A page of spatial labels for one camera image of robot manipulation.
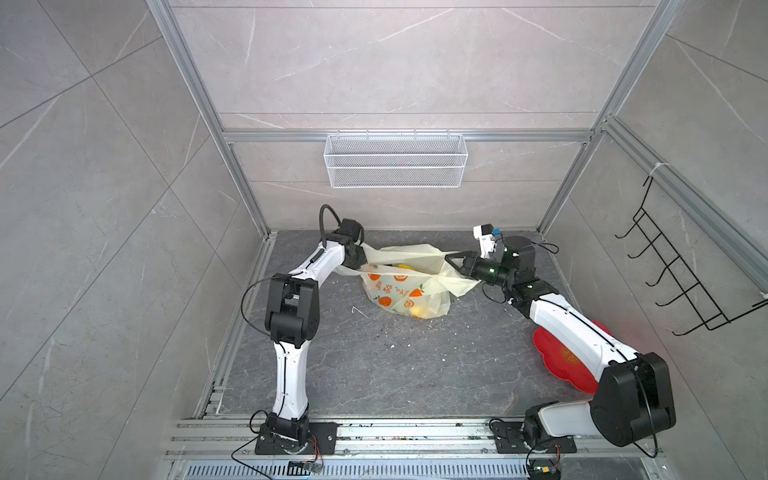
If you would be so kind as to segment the red flower-shaped plate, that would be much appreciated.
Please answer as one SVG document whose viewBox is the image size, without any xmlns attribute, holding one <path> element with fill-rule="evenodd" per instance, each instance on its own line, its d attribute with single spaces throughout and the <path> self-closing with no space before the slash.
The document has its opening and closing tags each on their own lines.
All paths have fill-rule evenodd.
<svg viewBox="0 0 768 480">
<path fill-rule="evenodd" d="M 577 332 L 586 333 L 588 339 L 594 339 L 601 345 L 604 341 L 594 333 L 594 330 L 601 330 L 606 338 L 611 336 L 611 332 L 600 322 L 587 320 L 588 326 L 586 326 L 572 315 L 570 319 L 571 322 L 562 325 L 552 316 L 543 317 L 543 323 L 537 324 L 538 329 L 533 334 L 533 343 L 541 354 L 545 367 L 552 375 L 568 381 L 583 393 L 594 395 L 598 388 L 598 380 L 592 369 L 560 340 L 558 334 L 571 333 L 573 328 L 576 328 Z"/>
</svg>

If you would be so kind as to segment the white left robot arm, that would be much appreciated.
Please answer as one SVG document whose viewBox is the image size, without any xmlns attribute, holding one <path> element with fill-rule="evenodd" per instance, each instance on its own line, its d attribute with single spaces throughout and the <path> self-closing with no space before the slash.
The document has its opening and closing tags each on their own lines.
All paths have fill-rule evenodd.
<svg viewBox="0 0 768 480">
<path fill-rule="evenodd" d="M 316 249 L 298 267 L 269 279 L 264 326 L 276 354 L 276 398 L 263 424 L 263 436 L 298 453 L 310 440 L 307 360 L 320 324 L 320 288 L 340 266 L 367 262 L 364 227 L 352 219 L 328 233 L 320 229 Z"/>
</svg>

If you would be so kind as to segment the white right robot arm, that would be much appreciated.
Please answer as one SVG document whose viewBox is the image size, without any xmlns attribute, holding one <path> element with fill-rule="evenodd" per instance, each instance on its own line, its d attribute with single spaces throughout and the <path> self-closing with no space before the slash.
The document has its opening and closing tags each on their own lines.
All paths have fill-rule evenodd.
<svg viewBox="0 0 768 480">
<path fill-rule="evenodd" d="M 589 400 L 541 404 L 527 410 L 523 438 L 544 451 L 559 438 L 601 436 L 617 447 L 637 445 L 677 423 L 669 368 L 655 353 L 639 353 L 581 314 L 538 277 L 536 245 L 504 238 L 488 225 L 475 230 L 479 251 L 446 255 L 459 274 L 500 288 L 506 304 L 551 334 L 597 383 Z"/>
</svg>

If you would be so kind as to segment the cream printed plastic bag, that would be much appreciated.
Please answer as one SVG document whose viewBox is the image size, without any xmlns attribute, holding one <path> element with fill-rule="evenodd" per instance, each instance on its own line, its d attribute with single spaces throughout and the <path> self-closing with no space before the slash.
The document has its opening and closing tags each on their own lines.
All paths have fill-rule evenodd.
<svg viewBox="0 0 768 480">
<path fill-rule="evenodd" d="M 385 311 L 417 319 L 446 315 L 453 297 L 473 290 L 479 282 L 465 277 L 444 259 L 446 253 L 429 244 L 375 249 L 363 246 L 367 263 L 358 270 L 339 266 L 335 272 L 357 276 L 369 300 Z M 403 270 L 398 264 L 416 271 Z"/>
</svg>

